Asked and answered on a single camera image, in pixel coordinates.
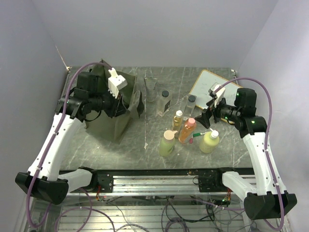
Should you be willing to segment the olive canvas bag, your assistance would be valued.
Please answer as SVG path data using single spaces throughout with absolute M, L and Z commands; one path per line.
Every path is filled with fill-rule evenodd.
M 111 109 L 102 110 L 101 113 L 92 111 L 87 115 L 85 131 L 98 140 L 119 144 L 131 121 L 139 119 L 144 112 L 144 103 L 137 72 L 116 71 L 126 79 L 127 86 L 119 91 L 118 99 L 112 98 L 115 105 Z

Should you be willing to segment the small clear bottle grey cap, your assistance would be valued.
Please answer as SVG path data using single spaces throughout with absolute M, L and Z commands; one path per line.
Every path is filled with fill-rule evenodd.
M 196 105 L 196 99 L 197 97 L 195 95 L 188 95 L 187 102 L 183 111 L 183 120 L 188 120 L 194 111 L 195 105 Z

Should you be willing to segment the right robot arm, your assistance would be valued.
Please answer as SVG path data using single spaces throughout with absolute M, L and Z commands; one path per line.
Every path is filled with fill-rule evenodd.
M 221 168 L 213 179 L 213 187 L 218 191 L 232 190 L 243 201 L 251 220 L 282 218 L 296 205 L 297 198 L 288 193 L 274 163 L 268 137 L 270 124 L 255 114 L 257 94 L 252 89 L 239 88 L 234 104 L 228 105 L 224 93 L 225 88 L 220 85 L 210 90 L 212 99 L 195 119 L 207 129 L 211 118 L 216 123 L 225 119 L 239 131 L 249 151 L 256 185 L 232 168 Z

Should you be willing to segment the orange bottle pink cap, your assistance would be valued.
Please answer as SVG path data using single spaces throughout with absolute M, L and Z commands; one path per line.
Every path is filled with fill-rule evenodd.
M 189 118 L 185 121 L 183 128 L 179 134 L 179 142 L 182 144 L 186 144 L 192 138 L 197 124 L 194 118 Z

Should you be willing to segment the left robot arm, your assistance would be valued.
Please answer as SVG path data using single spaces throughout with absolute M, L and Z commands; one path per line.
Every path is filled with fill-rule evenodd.
M 105 111 L 109 117 L 125 112 L 120 90 L 127 86 L 126 79 L 115 69 L 110 69 L 107 89 L 99 87 L 100 76 L 91 72 L 77 75 L 76 87 L 69 87 L 55 109 L 54 120 L 37 158 L 25 173 L 15 178 L 17 185 L 31 197 L 58 205 L 69 192 L 84 188 L 93 192 L 98 188 L 97 171 L 80 167 L 76 171 L 59 174 L 64 153 L 75 132 L 92 111 L 99 115 Z

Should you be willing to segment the green bottle beige cap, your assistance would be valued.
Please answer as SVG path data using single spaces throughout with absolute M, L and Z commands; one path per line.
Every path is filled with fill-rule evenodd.
M 159 144 L 159 155 L 167 157 L 171 154 L 175 146 L 175 130 L 166 130 Z

